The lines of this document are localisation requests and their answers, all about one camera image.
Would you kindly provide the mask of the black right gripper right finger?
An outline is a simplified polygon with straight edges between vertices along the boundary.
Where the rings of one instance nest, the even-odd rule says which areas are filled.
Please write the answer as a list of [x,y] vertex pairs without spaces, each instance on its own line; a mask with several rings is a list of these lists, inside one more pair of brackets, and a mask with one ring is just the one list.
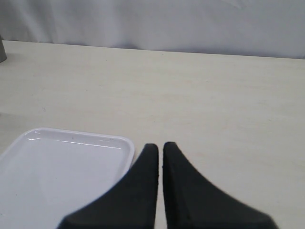
[[276,229],[267,214],[221,191],[175,142],[163,147],[163,197],[169,229]]

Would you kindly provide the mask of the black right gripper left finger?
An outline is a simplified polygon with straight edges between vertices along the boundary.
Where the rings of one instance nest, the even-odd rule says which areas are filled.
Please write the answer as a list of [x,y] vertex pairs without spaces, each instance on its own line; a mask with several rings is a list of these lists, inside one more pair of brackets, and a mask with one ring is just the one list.
[[124,177],[104,195],[65,216],[60,229],[153,229],[159,152],[146,144]]

